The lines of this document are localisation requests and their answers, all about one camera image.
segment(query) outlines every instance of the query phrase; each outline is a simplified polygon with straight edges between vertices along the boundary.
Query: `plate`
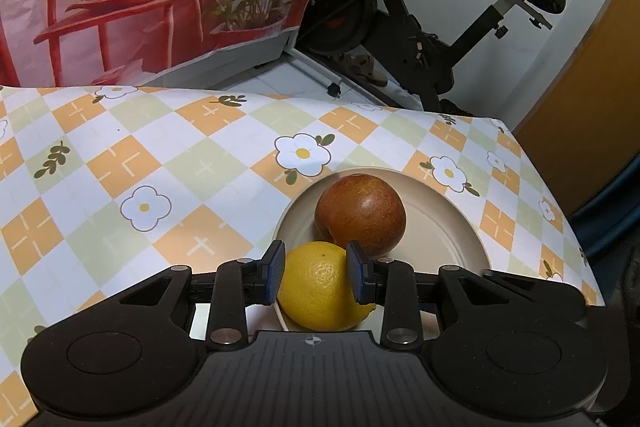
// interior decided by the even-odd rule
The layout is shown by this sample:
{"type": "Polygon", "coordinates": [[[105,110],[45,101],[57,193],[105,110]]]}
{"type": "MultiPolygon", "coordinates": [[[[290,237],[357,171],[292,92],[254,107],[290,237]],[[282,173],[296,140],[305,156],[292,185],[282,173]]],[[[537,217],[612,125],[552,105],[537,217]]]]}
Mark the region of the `plate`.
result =
{"type": "MultiPolygon", "coordinates": [[[[429,185],[402,172],[377,167],[356,167],[336,171],[309,185],[285,209],[276,226],[274,239],[284,241],[287,251],[309,241],[320,241],[314,225],[316,204],[326,188],[349,174],[371,174],[383,179],[398,193],[406,211],[406,230],[400,243],[387,255],[405,261],[422,273],[437,273],[443,264],[457,264],[480,273],[490,267],[489,258],[476,229],[443,195],[429,185]]],[[[292,321],[278,303],[274,304],[285,331],[309,331],[292,321]]],[[[354,330],[371,330],[380,341],[383,308],[377,306],[354,330]]],[[[425,339],[437,337],[435,315],[421,312],[425,339]]]]}

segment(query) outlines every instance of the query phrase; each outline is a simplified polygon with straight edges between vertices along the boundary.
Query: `lemon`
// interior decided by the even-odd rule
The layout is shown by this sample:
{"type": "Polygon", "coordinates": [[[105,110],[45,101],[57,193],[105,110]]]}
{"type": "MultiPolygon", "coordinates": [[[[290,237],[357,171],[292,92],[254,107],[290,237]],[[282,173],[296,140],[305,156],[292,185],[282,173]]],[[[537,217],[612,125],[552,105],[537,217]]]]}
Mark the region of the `lemon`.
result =
{"type": "Polygon", "coordinates": [[[287,253],[278,302],[292,320],[316,331],[354,327],[376,307],[357,304],[347,277],[346,251],[324,241],[287,253]]]}

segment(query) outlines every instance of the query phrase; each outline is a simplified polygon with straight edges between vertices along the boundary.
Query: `checkered tablecloth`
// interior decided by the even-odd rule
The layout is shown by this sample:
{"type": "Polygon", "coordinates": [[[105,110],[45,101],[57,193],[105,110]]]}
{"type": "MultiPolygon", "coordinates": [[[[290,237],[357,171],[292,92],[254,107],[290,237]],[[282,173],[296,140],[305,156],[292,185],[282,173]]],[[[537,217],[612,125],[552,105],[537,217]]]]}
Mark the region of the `checkered tablecloth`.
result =
{"type": "Polygon", "coordinates": [[[155,87],[0,91],[0,425],[34,412],[34,328],[172,264],[258,258],[290,199],[351,166],[405,172],[476,227],[492,268],[603,304],[558,204],[497,120],[155,87]]]}

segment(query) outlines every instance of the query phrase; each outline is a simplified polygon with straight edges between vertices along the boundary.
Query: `metal screw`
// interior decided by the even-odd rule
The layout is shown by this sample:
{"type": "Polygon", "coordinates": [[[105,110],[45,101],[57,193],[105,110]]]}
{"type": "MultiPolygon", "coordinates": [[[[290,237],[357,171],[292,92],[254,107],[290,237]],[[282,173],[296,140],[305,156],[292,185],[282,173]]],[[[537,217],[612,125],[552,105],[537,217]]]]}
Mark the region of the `metal screw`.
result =
{"type": "Polygon", "coordinates": [[[386,337],[394,344],[411,344],[418,339],[418,333],[409,328],[396,328],[387,332],[386,337]]]}
{"type": "Polygon", "coordinates": [[[242,339],[242,333],[234,328],[220,328],[211,331],[209,338],[217,344],[235,344],[242,339]]]}

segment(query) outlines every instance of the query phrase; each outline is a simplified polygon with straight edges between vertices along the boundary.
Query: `circular pad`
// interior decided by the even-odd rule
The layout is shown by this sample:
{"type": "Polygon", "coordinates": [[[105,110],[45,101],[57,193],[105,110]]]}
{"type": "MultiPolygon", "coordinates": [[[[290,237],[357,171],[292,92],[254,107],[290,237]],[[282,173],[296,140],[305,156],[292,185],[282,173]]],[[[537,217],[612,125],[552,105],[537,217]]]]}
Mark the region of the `circular pad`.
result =
{"type": "Polygon", "coordinates": [[[66,352],[66,358],[80,371],[91,375],[108,375],[136,363],[141,354],[142,346],[131,335],[101,331],[73,342],[66,352]]]}
{"type": "Polygon", "coordinates": [[[607,374],[591,333],[555,315],[474,307],[434,341],[430,364],[455,399],[504,419],[586,407],[607,374]]]}
{"type": "Polygon", "coordinates": [[[43,409],[82,419],[136,413],[162,403],[198,362],[189,335],[147,306],[89,309],[27,345],[22,377],[43,409]]]}
{"type": "Polygon", "coordinates": [[[558,365],[562,352],[552,339],[533,331],[500,333],[486,345],[495,365],[518,375],[537,375],[558,365]]]}

